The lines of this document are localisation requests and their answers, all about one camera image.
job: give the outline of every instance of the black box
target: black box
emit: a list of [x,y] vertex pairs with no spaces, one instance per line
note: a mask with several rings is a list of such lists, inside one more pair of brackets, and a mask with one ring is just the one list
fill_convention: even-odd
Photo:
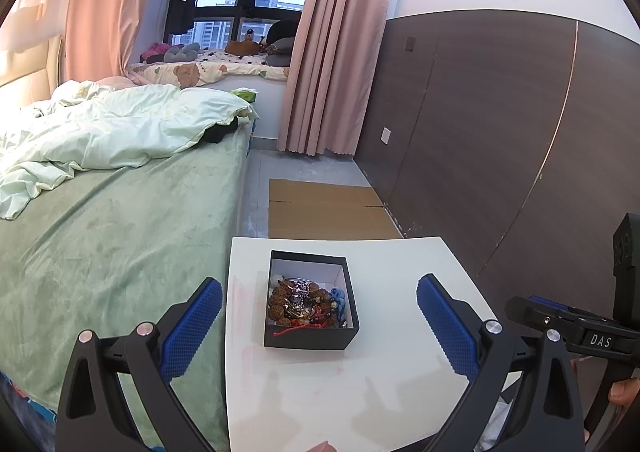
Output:
[[[286,328],[277,326],[273,320],[270,320],[267,317],[265,308],[264,345],[266,347],[287,349],[345,349],[360,329],[347,259],[328,255],[297,254],[295,252],[273,250],[271,251],[271,263],[269,266],[270,279],[274,273],[279,273],[285,278],[296,277],[313,281],[327,291],[334,287],[344,290],[346,292],[344,316],[347,321],[347,327],[310,327],[282,333]],[[269,298],[271,290],[270,284],[267,283],[266,299]]]

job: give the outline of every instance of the brown wall panel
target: brown wall panel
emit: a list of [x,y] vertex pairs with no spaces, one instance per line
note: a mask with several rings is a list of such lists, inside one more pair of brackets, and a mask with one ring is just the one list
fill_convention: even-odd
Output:
[[[422,16],[386,22],[367,115],[354,157],[384,203],[391,195],[424,99],[438,25],[438,21],[425,23]],[[412,51],[405,49],[408,37],[415,38]],[[388,144],[380,140],[384,127],[391,131]]]
[[435,64],[389,210],[405,236],[441,236],[473,277],[552,139],[575,21],[506,10],[418,16],[436,17]]
[[529,200],[476,284],[498,314],[541,295],[610,315],[611,240],[640,212],[640,46],[580,23],[558,136]]

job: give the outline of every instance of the flattened cardboard box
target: flattened cardboard box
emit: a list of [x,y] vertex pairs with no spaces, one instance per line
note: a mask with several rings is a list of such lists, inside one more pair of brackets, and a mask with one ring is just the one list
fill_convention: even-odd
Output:
[[276,239],[401,239],[370,187],[272,179],[269,237]]

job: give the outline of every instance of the gray floor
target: gray floor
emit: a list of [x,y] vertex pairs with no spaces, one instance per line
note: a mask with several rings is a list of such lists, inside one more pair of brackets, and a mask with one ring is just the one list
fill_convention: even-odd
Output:
[[271,178],[369,187],[369,182],[351,158],[311,157],[252,149],[244,179],[241,236],[261,238],[269,236],[269,180]]

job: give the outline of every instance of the silver bolt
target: silver bolt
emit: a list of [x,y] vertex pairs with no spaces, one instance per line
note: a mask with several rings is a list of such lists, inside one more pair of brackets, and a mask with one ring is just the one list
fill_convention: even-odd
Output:
[[94,337],[94,334],[90,330],[85,329],[84,331],[82,331],[81,334],[78,335],[78,340],[80,340],[83,344],[86,344],[93,337]]
[[489,333],[497,335],[502,333],[502,324],[500,324],[497,320],[488,320],[484,323],[484,327]]
[[154,325],[150,322],[143,322],[136,327],[136,333],[138,333],[141,337],[146,337],[151,334],[151,331],[154,330]]
[[558,342],[558,340],[560,340],[560,334],[555,329],[546,330],[546,337],[551,340],[551,342]]

